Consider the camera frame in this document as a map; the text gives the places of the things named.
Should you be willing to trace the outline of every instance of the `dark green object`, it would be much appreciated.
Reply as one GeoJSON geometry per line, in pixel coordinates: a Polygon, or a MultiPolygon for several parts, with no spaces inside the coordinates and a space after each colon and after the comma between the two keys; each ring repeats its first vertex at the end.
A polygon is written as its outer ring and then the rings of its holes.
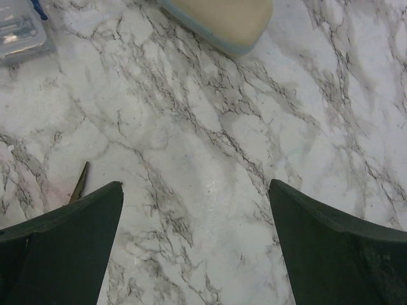
{"type": "Polygon", "coordinates": [[[273,180],[270,203],[297,305],[407,304],[407,233],[273,180]]]}
{"type": "Polygon", "coordinates": [[[96,304],[122,206],[112,182],[0,231],[0,304],[96,304]]]}

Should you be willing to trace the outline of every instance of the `container lid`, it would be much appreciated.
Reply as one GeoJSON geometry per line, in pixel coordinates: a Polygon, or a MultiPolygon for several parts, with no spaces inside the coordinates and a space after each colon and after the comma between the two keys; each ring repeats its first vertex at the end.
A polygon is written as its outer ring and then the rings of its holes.
{"type": "Polygon", "coordinates": [[[45,30],[29,0],[1,1],[0,60],[42,46],[45,41],[45,30]]]}

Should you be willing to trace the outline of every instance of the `white marble surface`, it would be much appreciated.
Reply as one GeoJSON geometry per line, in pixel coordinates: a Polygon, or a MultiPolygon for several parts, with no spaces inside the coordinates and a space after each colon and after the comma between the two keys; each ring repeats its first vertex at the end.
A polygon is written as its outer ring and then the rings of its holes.
{"type": "Polygon", "coordinates": [[[58,52],[0,70],[0,225],[124,182],[99,305],[294,304],[272,178],[407,229],[404,0],[276,0],[214,51],[147,0],[45,0],[58,52]]]}

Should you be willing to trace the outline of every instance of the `light blue rim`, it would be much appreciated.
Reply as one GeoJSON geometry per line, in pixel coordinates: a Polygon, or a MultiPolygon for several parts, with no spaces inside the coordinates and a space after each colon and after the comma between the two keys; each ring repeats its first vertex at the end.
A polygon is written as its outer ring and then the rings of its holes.
{"type": "Polygon", "coordinates": [[[245,55],[253,50],[258,40],[250,46],[239,46],[238,44],[228,43],[224,39],[216,36],[208,28],[195,21],[192,17],[185,14],[177,6],[171,3],[171,0],[161,0],[161,5],[184,25],[189,27],[194,32],[201,35],[203,38],[212,43],[216,48],[224,51],[226,54],[245,55]]]}

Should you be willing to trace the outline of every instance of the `gray marble veining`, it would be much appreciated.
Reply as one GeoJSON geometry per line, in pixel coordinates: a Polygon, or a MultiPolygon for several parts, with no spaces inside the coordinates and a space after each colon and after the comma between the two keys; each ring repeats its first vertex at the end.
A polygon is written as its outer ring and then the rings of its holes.
{"type": "Polygon", "coordinates": [[[148,0],[45,0],[0,69],[0,225],[123,181],[99,305],[294,304],[268,184],[407,229],[404,1],[275,1],[231,60],[148,0]]]}

